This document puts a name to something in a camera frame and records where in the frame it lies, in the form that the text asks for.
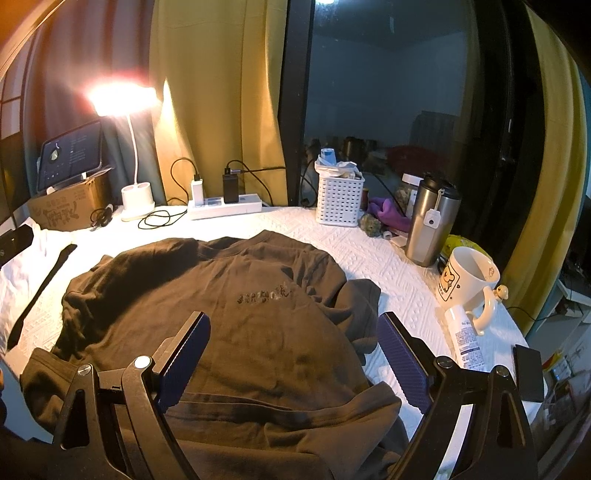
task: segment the black strap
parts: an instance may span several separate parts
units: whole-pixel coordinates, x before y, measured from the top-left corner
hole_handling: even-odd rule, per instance
[[[18,345],[18,341],[21,339],[22,327],[25,325],[25,318],[27,318],[27,315],[29,315],[29,312],[33,308],[33,305],[36,304],[37,300],[41,296],[41,293],[43,293],[43,290],[45,290],[47,288],[47,286],[49,285],[49,282],[51,282],[53,277],[56,276],[56,273],[64,265],[64,263],[66,263],[66,260],[68,260],[68,257],[70,256],[70,254],[74,250],[76,250],[77,247],[78,247],[78,245],[70,244],[67,247],[65,247],[64,250],[62,250],[60,252],[60,256],[57,257],[56,264],[53,266],[51,271],[47,274],[47,276],[45,277],[45,280],[43,280],[43,282],[41,283],[41,286],[39,287],[37,292],[33,295],[33,298],[31,299],[31,301],[29,302],[27,307],[24,309],[24,311],[21,313],[17,322],[12,327],[10,335],[8,336],[8,342],[7,342],[8,351],[12,350],[13,348],[15,348]]]

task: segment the t-shirt print text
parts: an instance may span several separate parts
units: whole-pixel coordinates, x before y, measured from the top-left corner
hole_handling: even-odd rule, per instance
[[[238,303],[265,303],[270,300],[281,300],[289,297],[291,290],[286,282],[275,287],[275,290],[261,290],[253,293],[244,293],[238,297]]]

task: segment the purple cloth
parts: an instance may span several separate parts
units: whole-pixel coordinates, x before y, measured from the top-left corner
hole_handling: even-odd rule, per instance
[[[411,219],[407,218],[392,199],[370,198],[368,203],[368,213],[376,217],[386,226],[408,232],[410,230]]]

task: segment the black charger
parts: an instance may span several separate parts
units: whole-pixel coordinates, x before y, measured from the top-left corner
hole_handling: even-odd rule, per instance
[[[224,203],[238,203],[240,201],[238,175],[232,173],[230,167],[224,169],[222,183]]]

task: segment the white ceramic mug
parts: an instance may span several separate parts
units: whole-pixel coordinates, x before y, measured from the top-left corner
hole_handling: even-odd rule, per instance
[[[482,335],[496,312],[499,297],[494,289],[500,279],[499,269],[486,255],[456,247],[439,278],[437,300],[444,310],[462,305],[468,313],[484,305],[482,315],[472,320],[476,333]]]

